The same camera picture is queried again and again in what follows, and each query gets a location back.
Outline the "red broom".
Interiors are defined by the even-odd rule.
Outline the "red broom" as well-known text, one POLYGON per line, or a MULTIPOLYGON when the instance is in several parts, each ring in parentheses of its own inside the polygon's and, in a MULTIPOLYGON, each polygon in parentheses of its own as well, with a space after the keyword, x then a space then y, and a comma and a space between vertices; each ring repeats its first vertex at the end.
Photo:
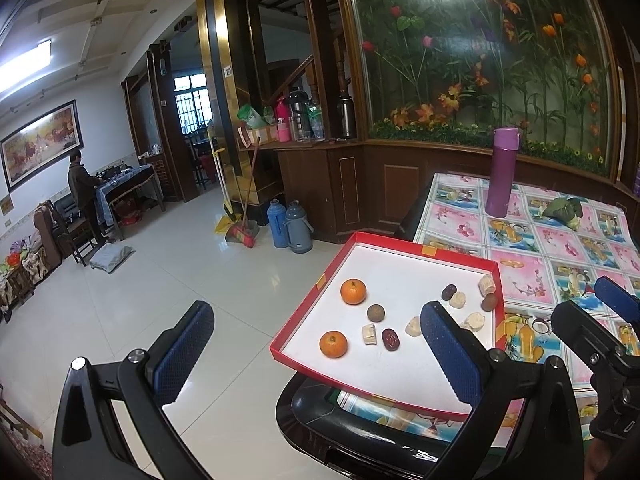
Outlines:
POLYGON ((228 240, 228 242, 238 242, 247 248, 253 248, 255 245, 255 237, 252 234, 252 231, 248 228, 248 202, 250 201, 250 193, 252 192, 254 183, 254 172, 259 151, 259 141, 260 139, 257 139, 253 145, 253 155, 252 160, 250 161, 250 177, 248 178, 247 189, 242 201, 242 217, 239 221, 233 222, 226 233, 226 240, 228 240))

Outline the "pink bottle on counter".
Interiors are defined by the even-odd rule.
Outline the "pink bottle on counter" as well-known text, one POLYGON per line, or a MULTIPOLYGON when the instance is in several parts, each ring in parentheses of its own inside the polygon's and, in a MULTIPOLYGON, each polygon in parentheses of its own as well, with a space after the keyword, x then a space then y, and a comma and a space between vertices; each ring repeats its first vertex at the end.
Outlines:
POLYGON ((291 110, 284 96, 277 100, 274 109, 274 117, 277 122, 277 136, 281 143, 291 141, 291 110))

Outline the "flower mural glass panel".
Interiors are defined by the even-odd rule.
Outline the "flower mural glass panel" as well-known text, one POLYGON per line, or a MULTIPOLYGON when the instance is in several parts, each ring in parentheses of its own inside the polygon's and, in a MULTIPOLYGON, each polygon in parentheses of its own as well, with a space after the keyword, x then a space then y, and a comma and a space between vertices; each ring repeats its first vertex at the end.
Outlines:
POLYGON ((350 0, 375 139, 489 148, 604 176, 612 61, 593 0, 350 0))

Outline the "orange mandarin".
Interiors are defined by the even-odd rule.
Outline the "orange mandarin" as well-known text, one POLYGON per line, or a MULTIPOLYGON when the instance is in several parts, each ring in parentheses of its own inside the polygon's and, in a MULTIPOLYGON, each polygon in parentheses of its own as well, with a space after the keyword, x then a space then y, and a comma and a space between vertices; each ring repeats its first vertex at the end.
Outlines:
POLYGON ((358 306, 367 299, 367 286, 358 278, 350 278, 341 284, 341 298, 345 304, 350 306, 358 306))
POLYGON ((321 336, 319 348, 327 358, 339 359, 348 351, 348 340, 338 330, 330 330, 321 336))

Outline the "green leafy wrapped item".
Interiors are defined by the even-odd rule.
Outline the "green leafy wrapped item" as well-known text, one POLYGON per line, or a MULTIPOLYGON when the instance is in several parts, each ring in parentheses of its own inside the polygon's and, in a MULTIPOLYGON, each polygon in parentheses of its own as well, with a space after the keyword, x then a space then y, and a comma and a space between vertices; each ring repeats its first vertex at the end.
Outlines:
POLYGON ((548 203, 542 215, 577 231, 582 223, 582 202, 576 197, 557 197, 548 203))

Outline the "dark wooden cabinet counter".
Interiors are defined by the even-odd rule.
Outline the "dark wooden cabinet counter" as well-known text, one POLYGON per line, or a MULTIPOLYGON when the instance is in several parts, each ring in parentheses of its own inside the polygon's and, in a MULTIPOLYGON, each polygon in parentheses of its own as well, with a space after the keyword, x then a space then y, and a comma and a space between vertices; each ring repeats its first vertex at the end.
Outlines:
POLYGON ((360 230, 408 234, 435 174, 490 173, 484 148, 414 141, 270 143, 242 154, 253 174, 253 216, 265 218, 275 198, 297 200, 316 237, 330 243, 360 230))

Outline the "dark wooden chair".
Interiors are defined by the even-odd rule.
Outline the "dark wooden chair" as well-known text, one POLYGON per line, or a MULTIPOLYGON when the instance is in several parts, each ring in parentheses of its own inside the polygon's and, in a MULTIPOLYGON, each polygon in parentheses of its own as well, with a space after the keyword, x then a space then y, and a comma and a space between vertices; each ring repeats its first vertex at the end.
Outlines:
POLYGON ((91 254, 96 250, 96 241, 83 216, 68 222, 50 200, 46 200, 37 206, 34 223, 41 232, 43 244, 51 245, 62 260, 72 257, 76 263, 88 266, 91 254))

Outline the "red white shallow box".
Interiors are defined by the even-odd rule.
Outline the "red white shallow box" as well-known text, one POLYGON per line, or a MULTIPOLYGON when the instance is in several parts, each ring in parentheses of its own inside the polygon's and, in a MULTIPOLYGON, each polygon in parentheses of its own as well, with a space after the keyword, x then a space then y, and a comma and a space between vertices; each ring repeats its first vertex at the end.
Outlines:
POLYGON ((383 402, 394 408, 449 420, 462 420, 471 408, 460 402, 426 341, 405 332, 408 322, 424 304, 442 298, 442 290, 455 284, 465 293, 462 309, 449 307, 457 323, 480 310, 483 300, 478 281, 490 274, 500 278, 495 261, 429 248, 372 233, 355 233, 338 252, 310 292, 270 344, 273 359, 293 370, 311 370, 330 386, 383 402), (367 286, 367 299, 358 306, 345 304, 341 284, 358 278, 367 286), (386 312, 373 323, 376 346, 366 346, 361 327, 370 322, 367 308, 380 304, 386 312), (394 330, 397 351, 387 351, 382 331, 394 330), (322 354, 319 340, 338 330, 348 340, 339 359, 322 354))

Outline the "beige piece top right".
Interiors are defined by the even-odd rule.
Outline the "beige piece top right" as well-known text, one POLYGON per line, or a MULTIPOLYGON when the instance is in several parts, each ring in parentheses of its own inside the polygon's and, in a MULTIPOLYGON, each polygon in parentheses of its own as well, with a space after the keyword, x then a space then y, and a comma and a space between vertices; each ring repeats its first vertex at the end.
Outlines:
POLYGON ((490 274, 483 275, 478 281, 477 286, 482 297, 487 297, 488 295, 496 292, 496 284, 490 274))

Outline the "framed horse painting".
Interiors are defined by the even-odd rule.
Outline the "framed horse painting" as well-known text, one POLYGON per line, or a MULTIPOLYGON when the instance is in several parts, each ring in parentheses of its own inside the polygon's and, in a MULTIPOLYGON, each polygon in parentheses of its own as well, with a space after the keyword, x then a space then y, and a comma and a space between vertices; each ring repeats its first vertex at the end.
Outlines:
POLYGON ((4 180, 10 192, 84 147, 75 100, 13 131, 1 141, 4 180))

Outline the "fluorescent ceiling light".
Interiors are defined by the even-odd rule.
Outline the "fluorescent ceiling light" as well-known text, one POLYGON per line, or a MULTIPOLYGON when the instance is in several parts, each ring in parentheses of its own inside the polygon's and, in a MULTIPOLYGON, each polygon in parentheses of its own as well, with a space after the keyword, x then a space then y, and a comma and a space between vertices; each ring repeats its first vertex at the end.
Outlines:
POLYGON ((40 70, 48 67, 52 60, 51 41, 40 42, 37 47, 16 58, 12 58, 0 67, 0 91, 6 92, 40 70))

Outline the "beige piece upper middle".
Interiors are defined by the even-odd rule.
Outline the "beige piece upper middle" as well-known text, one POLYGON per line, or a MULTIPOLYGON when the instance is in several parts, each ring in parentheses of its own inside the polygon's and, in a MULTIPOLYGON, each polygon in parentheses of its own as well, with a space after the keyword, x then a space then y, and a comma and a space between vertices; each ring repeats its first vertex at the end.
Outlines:
POLYGON ((457 290, 448 300, 450 307, 454 309, 462 309, 466 304, 466 296, 464 292, 457 290))

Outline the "black thermos on counter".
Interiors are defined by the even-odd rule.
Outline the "black thermos on counter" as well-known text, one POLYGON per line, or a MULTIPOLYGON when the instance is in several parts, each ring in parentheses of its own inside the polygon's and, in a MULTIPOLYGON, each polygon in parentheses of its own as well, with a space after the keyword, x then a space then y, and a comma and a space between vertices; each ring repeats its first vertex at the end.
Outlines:
POLYGON ((302 88, 294 87, 288 94, 288 105, 291 109, 296 138, 299 142, 311 140, 307 104, 308 96, 302 88))

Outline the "grey floor cushion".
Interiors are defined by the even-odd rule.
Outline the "grey floor cushion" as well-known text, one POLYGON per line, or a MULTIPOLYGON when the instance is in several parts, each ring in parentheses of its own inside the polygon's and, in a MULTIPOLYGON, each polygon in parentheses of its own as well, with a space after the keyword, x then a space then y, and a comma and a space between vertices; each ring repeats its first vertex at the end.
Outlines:
POLYGON ((91 269, 112 274, 134 253, 134 248, 123 244, 105 244, 89 260, 91 269))

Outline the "brown round fruit right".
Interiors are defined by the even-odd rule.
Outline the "brown round fruit right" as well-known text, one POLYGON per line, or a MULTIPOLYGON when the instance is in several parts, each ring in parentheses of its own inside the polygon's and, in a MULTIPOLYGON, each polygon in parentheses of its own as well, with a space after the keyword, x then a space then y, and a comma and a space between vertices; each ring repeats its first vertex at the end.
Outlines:
POLYGON ((490 292, 483 298, 482 302, 480 303, 480 307, 485 312, 492 312, 497 307, 497 304, 497 295, 494 292, 490 292))

